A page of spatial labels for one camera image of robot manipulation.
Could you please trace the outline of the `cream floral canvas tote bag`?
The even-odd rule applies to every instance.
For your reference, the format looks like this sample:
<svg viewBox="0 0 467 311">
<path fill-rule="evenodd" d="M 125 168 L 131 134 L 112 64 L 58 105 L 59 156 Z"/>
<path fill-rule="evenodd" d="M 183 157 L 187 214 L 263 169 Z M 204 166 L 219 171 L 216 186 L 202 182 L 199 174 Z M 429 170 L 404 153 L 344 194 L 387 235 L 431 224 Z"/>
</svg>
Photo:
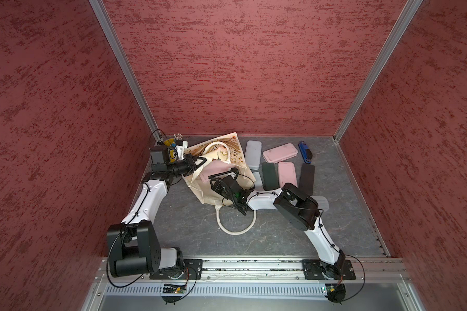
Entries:
<svg viewBox="0 0 467 311">
<path fill-rule="evenodd" d="M 228 235 L 238 236 L 243 235 L 251 230 L 257 218 L 256 212 L 253 212 L 253 218 L 250 225 L 241 231 L 230 231 L 224 227 L 220 219 L 220 210 L 222 207 L 232 207 L 239 211 L 242 215 L 251 212 L 252 209 L 247 203 L 247 199 L 255 189 L 255 178 L 252 171 L 246 164 L 245 156 L 237 133 L 229 133 L 209 139 L 205 142 L 189 146 L 185 150 L 185 154 L 200 156 L 207 158 L 207 162 L 195 171 L 192 175 L 185 178 L 185 182 L 193 194 L 202 204 L 209 204 L 215 207 L 217 223 L 222 231 Z M 203 183 L 199 178 L 202 169 L 205 168 L 212 160 L 219 159 L 225 163 L 233 164 L 236 168 L 232 168 L 228 172 L 219 173 L 209 176 L 225 178 L 233 177 L 232 196 L 221 196 L 211 189 L 210 180 L 208 183 Z"/>
</svg>

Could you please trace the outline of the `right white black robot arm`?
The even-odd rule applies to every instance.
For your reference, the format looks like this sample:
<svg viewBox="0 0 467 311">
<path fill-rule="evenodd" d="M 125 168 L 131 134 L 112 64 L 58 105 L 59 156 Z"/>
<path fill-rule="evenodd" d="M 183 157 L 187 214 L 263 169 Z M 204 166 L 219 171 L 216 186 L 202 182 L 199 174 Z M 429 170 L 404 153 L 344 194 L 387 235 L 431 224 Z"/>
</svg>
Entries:
<svg viewBox="0 0 467 311">
<path fill-rule="evenodd" d="M 320 273 L 326 279 L 342 277 L 346 255 L 328 234 L 322 221 L 323 210 L 315 198 L 291 183 L 276 190 L 259 192 L 254 187 L 242 188 L 231 174 L 224 178 L 216 174 L 208 179 L 211 189 L 244 215 L 259 210 L 278 211 L 309 238 L 319 256 Z"/>
</svg>

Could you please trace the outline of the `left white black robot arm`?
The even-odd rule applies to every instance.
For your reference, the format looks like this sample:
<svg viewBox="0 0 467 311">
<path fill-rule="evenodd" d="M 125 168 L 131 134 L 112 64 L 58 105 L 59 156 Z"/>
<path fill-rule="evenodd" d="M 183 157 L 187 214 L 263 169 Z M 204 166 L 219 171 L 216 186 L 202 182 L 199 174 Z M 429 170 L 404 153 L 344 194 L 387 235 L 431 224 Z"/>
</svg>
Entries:
<svg viewBox="0 0 467 311">
<path fill-rule="evenodd" d="M 193 174 L 207 159 L 184 154 L 172 160 L 170 151 L 165 145 L 150 149 L 151 168 L 141 182 L 139 197 L 121 223 L 108 229 L 106 270 L 113 278 L 155 273 L 179 278 L 186 272 L 180 249 L 160 246 L 154 221 L 173 180 Z"/>
</svg>

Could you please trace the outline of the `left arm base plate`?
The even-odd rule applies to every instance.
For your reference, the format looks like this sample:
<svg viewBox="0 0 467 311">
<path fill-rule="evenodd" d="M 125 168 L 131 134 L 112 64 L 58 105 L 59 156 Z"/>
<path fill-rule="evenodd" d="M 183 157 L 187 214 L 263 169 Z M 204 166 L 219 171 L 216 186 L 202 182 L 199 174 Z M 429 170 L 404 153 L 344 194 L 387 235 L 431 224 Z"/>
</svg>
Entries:
<svg viewBox="0 0 467 311">
<path fill-rule="evenodd" d="M 181 266 L 166 268 L 152 273 L 149 279 L 152 280 L 172 280 L 172 281 L 196 281 L 201 279 L 204 261 L 202 259 L 184 259 Z"/>
</svg>

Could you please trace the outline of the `light grey pencil case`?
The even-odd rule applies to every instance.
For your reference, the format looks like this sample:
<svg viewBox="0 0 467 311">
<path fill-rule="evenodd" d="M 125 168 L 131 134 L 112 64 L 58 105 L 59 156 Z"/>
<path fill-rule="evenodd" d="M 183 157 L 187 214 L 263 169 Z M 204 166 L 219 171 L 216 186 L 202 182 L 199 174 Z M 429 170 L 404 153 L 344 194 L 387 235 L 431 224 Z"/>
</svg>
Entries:
<svg viewBox="0 0 467 311">
<path fill-rule="evenodd" d="M 247 166 L 252 171 L 257 171 L 261 165 L 262 142 L 247 141 L 245 150 L 245 161 Z"/>
</svg>

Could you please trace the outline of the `dark grey pencil case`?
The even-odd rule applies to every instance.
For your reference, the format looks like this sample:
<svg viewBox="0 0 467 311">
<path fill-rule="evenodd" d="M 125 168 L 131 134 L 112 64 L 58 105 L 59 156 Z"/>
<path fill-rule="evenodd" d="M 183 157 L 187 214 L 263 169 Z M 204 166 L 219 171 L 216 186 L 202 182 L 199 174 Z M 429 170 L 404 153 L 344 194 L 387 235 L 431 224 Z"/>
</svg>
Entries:
<svg viewBox="0 0 467 311">
<path fill-rule="evenodd" d="M 298 188 L 309 196 L 313 195 L 315 183 L 315 166 L 303 163 L 300 172 Z"/>
</svg>

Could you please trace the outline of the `green pencil case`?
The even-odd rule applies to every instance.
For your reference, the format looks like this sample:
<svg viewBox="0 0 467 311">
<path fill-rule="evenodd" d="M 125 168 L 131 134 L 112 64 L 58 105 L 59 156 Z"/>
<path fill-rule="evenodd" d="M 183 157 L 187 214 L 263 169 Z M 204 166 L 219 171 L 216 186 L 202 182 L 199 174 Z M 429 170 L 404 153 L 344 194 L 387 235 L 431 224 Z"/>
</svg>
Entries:
<svg viewBox="0 0 467 311">
<path fill-rule="evenodd" d="M 262 163 L 262 183 L 264 190 L 276 190 L 280 187 L 274 163 Z"/>
</svg>

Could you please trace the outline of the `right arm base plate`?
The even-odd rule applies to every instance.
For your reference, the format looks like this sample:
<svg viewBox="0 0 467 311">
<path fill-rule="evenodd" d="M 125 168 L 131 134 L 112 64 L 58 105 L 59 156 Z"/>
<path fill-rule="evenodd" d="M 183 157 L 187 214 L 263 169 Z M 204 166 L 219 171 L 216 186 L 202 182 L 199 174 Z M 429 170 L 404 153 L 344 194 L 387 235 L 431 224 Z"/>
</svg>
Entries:
<svg viewBox="0 0 467 311">
<path fill-rule="evenodd" d="M 303 260 L 302 269 L 307 281 L 354 281 L 356 275 L 352 263 L 344 260 L 337 266 L 320 260 Z"/>
</svg>

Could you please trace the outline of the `pink pencil case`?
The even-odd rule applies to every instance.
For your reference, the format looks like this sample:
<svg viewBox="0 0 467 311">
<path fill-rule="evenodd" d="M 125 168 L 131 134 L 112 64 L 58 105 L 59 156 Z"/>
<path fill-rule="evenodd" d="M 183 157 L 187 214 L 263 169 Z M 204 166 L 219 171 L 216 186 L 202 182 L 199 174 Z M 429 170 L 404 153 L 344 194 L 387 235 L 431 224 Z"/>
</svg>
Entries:
<svg viewBox="0 0 467 311">
<path fill-rule="evenodd" d="M 279 163 L 298 155 L 298 150 L 292 143 L 277 146 L 262 153 L 263 159 L 267 163 Z"/>
<path fill-rule="evenodd" d="M 278 179 L 280 188 L 283 188 L 285 184 L 290 183 L 294 186 L 298 186 L 297 172 L 295 165 L 292 162 L 281 161 L 278 163 Z"/>
<path fill-rule="evenodd" d="M 228 172 L 232 168 L 236 168 L 236 166 L 233 164 L 225 163 L 219 159 L 214 159 L 210 164 L 202 169 L 201 173 L 199 174 L 199 178 L 203 183 L 208 183 L 210 180 L 209 176 Z"/>
</svg>

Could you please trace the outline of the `light blue pencil case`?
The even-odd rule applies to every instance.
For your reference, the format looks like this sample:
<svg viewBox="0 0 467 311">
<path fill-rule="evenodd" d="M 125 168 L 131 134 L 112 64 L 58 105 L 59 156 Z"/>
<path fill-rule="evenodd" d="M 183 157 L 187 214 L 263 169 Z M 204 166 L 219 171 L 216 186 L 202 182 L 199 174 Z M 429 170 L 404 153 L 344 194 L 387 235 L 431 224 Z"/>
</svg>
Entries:
<svg viewBox="0 0 467 311">
<path fill-rule="evenodd" d="M 263 190 L 263 181 L 259 172 L 253 172 L 255 189 Z"/>
</svg>

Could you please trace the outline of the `clear plastic pencil case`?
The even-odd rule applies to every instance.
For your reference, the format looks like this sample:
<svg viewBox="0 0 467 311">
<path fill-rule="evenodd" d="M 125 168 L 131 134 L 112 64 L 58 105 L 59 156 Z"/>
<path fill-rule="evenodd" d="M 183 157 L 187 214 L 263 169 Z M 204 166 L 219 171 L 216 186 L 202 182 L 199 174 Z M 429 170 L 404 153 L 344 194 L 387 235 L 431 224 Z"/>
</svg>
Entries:
<svg viewBox="0 0 467 311">
<path fill-rule="evenodd" d="M 313 199 L 318 203 L 319 209 L 327 212 L 329 210 L 328 199 L 323 196 L 313 196 Z"/>
</svg>

